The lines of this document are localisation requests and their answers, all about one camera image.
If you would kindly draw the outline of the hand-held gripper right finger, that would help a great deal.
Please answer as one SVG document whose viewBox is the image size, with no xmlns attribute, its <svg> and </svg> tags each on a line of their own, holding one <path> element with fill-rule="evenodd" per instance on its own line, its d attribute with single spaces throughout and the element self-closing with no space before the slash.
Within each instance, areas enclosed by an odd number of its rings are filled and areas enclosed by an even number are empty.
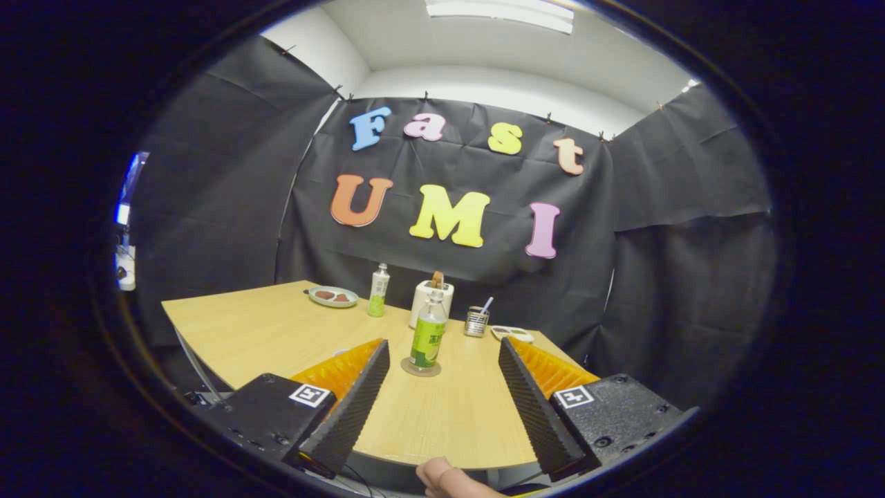
<svg viewBox="0 0 885 498">
<path fill-rule="evenodd" d="M 497 362 L 535 459 L 553 482 L 616 465 L 698 413 L 626 373 L 600 378 L 527 342 L 503 338 Z"/>
</svg>

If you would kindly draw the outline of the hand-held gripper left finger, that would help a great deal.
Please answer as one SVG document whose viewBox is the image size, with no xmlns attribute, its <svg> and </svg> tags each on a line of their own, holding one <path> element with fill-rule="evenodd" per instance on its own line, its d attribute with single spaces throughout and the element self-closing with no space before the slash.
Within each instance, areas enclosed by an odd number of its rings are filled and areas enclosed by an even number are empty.
<svg viewBox="0 0 885 498">
<path fill-rule="evenodd" d="M 257 456 L 328 479 L 344 469 L 390 367 L 376 338 L 296 376 L 263 373 L 205 412 L 205 421 Z"/>
</svg>

